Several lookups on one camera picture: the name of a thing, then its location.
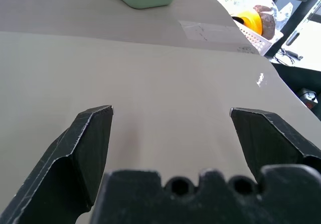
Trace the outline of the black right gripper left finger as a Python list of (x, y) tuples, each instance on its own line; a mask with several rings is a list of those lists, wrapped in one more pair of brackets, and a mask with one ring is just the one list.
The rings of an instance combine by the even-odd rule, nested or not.
[(0, 224), (75, 224), (95, 203), (113, 117), (110, 105), (79, 113), (45, 151), (0, 214)]

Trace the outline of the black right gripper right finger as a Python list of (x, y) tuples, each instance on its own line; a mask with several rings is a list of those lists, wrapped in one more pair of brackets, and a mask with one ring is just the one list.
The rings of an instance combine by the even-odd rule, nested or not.
[(321, 174), (321, 149), (278, 114), (234, 107), (230, 118), (255, 179), (267, 165), (306, 165)]

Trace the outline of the white perforated plastic basket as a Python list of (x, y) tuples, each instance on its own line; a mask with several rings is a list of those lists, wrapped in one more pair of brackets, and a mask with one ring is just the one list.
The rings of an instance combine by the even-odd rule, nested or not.
[(275, 35), (271, 40), (267, 40), (255, 31), (249, 29), (238, 21), (234, 20), (235, 24), (239, 27), (243, 35), (249, 40), (249, 42), (258, 50), (261, 56), (264, 56), (268, 50), (283, 37), (281, 31), (276, 30)]

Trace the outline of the brown round object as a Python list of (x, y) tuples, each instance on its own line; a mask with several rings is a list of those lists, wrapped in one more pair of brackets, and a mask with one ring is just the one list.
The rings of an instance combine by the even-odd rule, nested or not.
[(275, 19), (273, 16), (273, 8), (262, 5), (255, 5), (254, 9), (259, 14), (262, 21), (261, 36), (267, 40), (271, 40), (275, 35)]

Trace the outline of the yellow round toy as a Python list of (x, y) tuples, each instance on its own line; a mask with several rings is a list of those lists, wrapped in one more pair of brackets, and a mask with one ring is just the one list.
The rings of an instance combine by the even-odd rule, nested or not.
[(232, 19), (251, 29), (259, 35), (262, 35), (263, 25), (260, 15), (257, 11), (243, 11), (237, 15), (233, 15)]

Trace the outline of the clear tape patch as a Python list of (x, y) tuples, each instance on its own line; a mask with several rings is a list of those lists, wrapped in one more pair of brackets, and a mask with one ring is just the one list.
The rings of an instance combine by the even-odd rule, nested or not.
[(189, 21), (179, 21), (186, 36), (190, 40), (206, 42), (236, 43), (242, 40), (242, 34), (238, 27), (222, 26)]

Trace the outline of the clear crinkled plastic wrapper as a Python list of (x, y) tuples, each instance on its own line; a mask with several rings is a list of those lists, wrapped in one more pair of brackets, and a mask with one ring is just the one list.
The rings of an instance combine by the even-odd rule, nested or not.
[(281, 10), (279, 10), (274, 2), (272, 2), (271, 14), (275, 21), (275, 29), (280, 31), (288, 22), (293, 10), (293, 4), (289, 2)]

